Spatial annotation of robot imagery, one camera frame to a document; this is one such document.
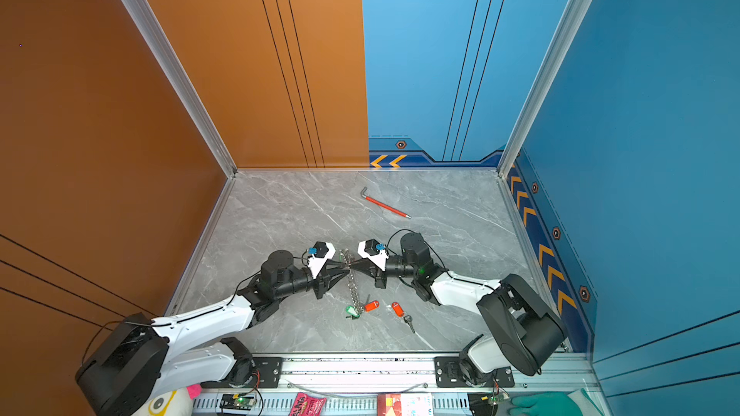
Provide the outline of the pink snack packet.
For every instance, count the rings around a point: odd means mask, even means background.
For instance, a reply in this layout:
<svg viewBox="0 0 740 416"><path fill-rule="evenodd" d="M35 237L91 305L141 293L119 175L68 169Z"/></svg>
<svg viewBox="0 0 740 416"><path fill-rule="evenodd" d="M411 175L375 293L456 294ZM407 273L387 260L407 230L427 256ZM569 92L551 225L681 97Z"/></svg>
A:
<svg viewBox="0 0 740 416"><path fill-rule="evenodd" d="M304 392L296 395L289 410L289 416L320 416L327 404L327 398L312 397Z"/></svg>

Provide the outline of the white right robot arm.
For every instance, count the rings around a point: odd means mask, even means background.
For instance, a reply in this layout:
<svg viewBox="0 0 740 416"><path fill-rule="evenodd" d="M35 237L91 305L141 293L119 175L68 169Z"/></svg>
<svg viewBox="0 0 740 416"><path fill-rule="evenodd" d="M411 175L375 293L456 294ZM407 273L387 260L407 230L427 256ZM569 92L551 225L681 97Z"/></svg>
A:
<svg viewBox="0 0 740 416"><path fill-rule="evenodd" d="M387 287L391 277L407 278L424 302L452 306L479 315L489 329L471 340L459 353L457 370L450 378L467 386L489 386L498 370L514 368L534 377L568 339L560 316L522 277L503 279L464 277L435 259L437 253L418 233L401 238L400 252L370 239L358 243L357 272Z"/></svg>

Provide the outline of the aluminium corner post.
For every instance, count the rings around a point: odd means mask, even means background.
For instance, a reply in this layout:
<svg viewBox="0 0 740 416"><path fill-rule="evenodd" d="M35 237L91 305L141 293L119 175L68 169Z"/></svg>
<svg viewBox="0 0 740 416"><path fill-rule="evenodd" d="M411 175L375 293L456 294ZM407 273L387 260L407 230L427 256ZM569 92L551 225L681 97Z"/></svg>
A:
<svg viewBox="0 0 740 416"><path fill-rule="evenodd" d="M238 168L148 0L121 0L228 180Z"/></svg>
<svg viewBox="0 0 740 416"><path fill-rule="evenodd" d="M497 167L501 179L512 169L592 2L568 0Z"/></svg>

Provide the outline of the red white box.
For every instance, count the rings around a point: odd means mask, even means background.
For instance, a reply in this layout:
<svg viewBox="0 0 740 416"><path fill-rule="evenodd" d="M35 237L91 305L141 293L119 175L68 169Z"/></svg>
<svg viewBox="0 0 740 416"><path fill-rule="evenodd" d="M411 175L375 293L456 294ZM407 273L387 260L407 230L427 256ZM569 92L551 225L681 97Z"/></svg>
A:
<svg viewBox="0 0 740 416"><path fill-rule="evenodd" d="M377 397L378 416L433 416L434 400L429 393L387 393Z"/></svg>

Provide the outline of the red tagged key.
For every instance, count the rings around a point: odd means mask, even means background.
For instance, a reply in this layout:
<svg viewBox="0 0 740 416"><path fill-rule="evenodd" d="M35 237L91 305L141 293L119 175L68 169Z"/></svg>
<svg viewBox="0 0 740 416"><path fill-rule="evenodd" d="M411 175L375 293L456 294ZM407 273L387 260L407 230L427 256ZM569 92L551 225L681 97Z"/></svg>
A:
<svg viewBox="0 0 740 416"><path fill-rule="evenodd" d="M399 302L393 302L391 304L391 309L394 312L394 314L403 320L403 322L410 328L410 331L413 334L416 334L415 328L414 328L414 320L412 319L412 315L408 314L404 308L402 308L401 304Z"/></svg>

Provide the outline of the aluminium front rail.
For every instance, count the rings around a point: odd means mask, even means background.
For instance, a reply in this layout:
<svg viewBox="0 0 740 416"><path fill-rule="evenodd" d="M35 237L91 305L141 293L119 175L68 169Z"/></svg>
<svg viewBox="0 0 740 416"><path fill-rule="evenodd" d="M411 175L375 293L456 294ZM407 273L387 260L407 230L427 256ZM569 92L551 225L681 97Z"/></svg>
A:
<svg viewBox="0 0 740 416"><path fill-rule="evenodd" d="M407 391L527 392L599 391L584 354L555 352L538 373L528 377L513 367L493 371L482 386L469 386L458 369L456 352L352 352L352 354L259 354L258 389L306 391L316 395L354 395Z"/></svg>

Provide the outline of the aluminium corner post right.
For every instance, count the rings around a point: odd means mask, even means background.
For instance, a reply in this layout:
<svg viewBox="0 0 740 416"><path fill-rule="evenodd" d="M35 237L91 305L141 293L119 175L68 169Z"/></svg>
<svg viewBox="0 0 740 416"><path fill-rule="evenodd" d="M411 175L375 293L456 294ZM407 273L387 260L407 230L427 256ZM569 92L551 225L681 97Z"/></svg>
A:
<svg viewBox="0 0 740 416"><path fill-rule="evenodd" d="M512 169L592 2L568 0L497 167L501 179Z"/></svg>

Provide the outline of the pink green plush toy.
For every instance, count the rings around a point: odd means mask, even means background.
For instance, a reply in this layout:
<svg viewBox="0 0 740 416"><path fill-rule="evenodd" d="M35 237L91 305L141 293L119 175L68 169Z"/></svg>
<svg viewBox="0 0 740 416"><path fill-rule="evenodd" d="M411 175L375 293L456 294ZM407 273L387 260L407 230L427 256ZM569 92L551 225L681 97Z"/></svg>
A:
<svg viewBox="0 0 740 416"><path fill-rule="evenodd" d="M194 384L152 398L133 416L191 416L194 400L202 394L202 386Z"/></svg>

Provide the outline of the green cloth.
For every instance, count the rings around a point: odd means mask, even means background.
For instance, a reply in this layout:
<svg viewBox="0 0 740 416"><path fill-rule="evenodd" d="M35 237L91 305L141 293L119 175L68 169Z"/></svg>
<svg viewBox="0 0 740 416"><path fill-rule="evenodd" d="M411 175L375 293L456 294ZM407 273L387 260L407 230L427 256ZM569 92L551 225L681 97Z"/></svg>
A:
<svg viewBox="0 0 740 416"><path fill-rule="evenodd" d="M580 407L565 393L540 393L512 399L509 415L581 416Z"/></svg>

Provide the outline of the green key tag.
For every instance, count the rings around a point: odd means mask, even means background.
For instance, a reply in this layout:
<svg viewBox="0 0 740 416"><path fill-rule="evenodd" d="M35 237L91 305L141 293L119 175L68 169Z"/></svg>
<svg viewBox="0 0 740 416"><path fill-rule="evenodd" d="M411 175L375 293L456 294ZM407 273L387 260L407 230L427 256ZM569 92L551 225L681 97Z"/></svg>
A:
<svg viewBox="0 0 740 416"><path fill-rule="evenodd" d="M350 319L358 319L360 317L360 312L358 312L358 310L351 305L346 308L346 314L347 317Z"/></svg>

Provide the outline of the aluminium corner post left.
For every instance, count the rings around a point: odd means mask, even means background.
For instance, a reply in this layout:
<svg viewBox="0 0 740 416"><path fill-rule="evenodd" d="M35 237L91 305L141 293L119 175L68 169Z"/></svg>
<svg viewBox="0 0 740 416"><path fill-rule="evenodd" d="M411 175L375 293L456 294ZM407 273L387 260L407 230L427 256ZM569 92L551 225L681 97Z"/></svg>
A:
<svg viewBox="0 0 740 416"><path fill-rule="evenodd" d="M148 0L121 0L228 180L238 168Z"/></svg>

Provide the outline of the green circuit board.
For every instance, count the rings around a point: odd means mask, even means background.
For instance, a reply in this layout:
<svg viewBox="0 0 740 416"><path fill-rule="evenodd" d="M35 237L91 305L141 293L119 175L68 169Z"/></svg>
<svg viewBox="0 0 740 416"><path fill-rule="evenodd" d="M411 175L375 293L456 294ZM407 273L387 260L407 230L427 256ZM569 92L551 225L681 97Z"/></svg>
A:
<svg viewBox="0 0 740 416"><path fill-rule="evenodd" d="M219 403L221 412L252 411L256 408L257 398L251 394L223 394Z"/></svg>

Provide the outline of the metal keyring with chain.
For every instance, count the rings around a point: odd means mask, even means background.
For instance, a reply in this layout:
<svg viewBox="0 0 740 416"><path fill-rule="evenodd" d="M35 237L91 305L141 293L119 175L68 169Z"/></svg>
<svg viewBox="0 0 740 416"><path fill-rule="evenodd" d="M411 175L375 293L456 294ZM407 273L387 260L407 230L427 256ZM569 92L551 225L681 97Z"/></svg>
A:
<svg viewBox="0 0 740 416"><path fill-rule="evenodd" d="M355 262L354 256L348 248L341 250L340 255L341 255L343 264L345 264L347 267L353 262ZM351 306L354 306L358 310L358 312L360 312L360 316L361 316L363 312L363 304L360 301L360 293L358 292L358 285L357 285L357 281L355 278L355 273L351 269L350 269L350 273L348 273L347 275L347 280L348 280L348 288L349 288L349 291L352 297Z"/></svg>

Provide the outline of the red key tag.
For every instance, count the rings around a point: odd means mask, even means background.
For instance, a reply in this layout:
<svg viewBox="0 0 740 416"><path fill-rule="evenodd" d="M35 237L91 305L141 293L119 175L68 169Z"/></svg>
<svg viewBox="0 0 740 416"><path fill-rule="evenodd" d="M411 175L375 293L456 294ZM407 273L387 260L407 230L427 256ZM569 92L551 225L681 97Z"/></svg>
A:
<svg viewBox="0 0 740 416"><path fill-rule="evenodd" d="M371 302L366 302L363 306L364 312L371 312L380 307L380 302L378 300L372 300Z"/></svg>

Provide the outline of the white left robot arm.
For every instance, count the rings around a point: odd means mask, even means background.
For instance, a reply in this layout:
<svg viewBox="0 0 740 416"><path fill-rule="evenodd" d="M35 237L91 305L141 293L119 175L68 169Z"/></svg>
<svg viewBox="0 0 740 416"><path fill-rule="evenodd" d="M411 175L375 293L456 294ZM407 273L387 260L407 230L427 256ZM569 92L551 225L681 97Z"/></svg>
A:
<svg viewBox="0 0 740 416"><path fill-rule="evenodd" d="M276 250L215 304L113 321L105 340L84 353L75 381L97 415L132 415L155 397L202 382L246 383L252 354L236 333L263 323L292 295L323 298L350 273L333 256L335 247L324 242L301 257Z"/></svg>

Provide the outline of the red handled hex key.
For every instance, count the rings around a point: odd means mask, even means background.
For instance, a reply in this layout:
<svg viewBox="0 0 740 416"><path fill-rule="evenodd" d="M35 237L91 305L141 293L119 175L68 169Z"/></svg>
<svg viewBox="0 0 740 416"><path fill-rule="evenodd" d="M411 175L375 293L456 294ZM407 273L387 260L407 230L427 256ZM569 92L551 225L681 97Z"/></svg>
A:
<svg viewBox="0 0 740 416"><path fill-rule="evenodd" d="M370 202L370 203L372 203L374 205L377 205L377 206L379 206L379 207L381 207L381 208L383 208L383 209L385 209L385 210L387 210L387 211L389 211L389 212L391 212L391 213L393 213L393 214L395 214L397 216L400 216L400 217L402 217L404 219L407 219L407 220L411 220L412 219L412 216L411 215L409 215L409 214L407 214L407 213L405 213L405 212L403 212L403 211L401 211L399 209L396 209L396 208L394 208L394 207L386 204L385 202L381 202L379 200L376 200L375 198L372 198L372 196L369 196L369 194L367 194L367 187L364 187L360 191L360 196L364 200L366 200L366 201L368 201L368 202Z"/></svg>

